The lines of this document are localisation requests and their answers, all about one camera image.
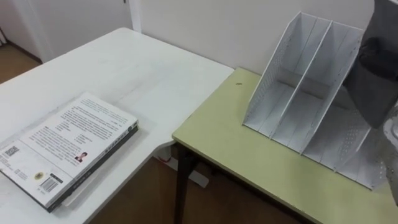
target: stack of books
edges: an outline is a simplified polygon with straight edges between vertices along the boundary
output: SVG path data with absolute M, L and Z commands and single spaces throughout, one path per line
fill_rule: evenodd
M 138 120 L 84 93 L 0 149 L 0 171 L 48 212 L 138 130 Z

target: tabletop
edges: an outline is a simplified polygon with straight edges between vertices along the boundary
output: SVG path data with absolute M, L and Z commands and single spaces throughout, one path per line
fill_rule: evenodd
M 139 119 L 140 130 L 73 208 L 47 213 L 0 176 L 2 223 L 84 223 L 233 72 L 129 29 L 118 29 L 0 85 L 0 142 L 84 91 Z
M 259 79 L 237 69 L 173 138 L 314 222 L 397 223 L 387 185 L 372 192 L 242 126 Z

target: black table leg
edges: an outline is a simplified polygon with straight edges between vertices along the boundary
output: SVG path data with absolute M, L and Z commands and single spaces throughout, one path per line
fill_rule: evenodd
M 176 144 L 176 147 L 178 150 L 178 172 L 177 189 L 175 193 L 174 223 L 182 224 L 188 178 L 195 166 L 198 164 L 198 159 L 191 154 L 186 147 L 178 143 Z

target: floor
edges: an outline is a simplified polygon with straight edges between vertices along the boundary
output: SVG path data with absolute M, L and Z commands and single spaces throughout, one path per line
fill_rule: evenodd
M 0 47 L 0 83 L 38 65 L 10 45 Z M 198 171 L 210 183 L 203 189 L 189 182 L 184 223 L 298 223 L 221 174 L 211 175 L 203 165 Z M 174 170 L 150 159 L 91 224 L 173 223 L 176 178 Z

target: barcode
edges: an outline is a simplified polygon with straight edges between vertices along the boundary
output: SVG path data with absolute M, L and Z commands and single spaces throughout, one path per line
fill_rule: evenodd
M 19 151 L 19 149 L 15 146 L 12 146 L 10 149 L 8 149 L 6 151 L 6 155 L 11 157 L 12 155 L 14 155 L 17 151 Z
M 52 177 L 49 177 L 45 182 L 40 185 L 43 190 L 47 193 L 50 193 L 56 186 L 58 186 L 58 182 L 54 180 Z

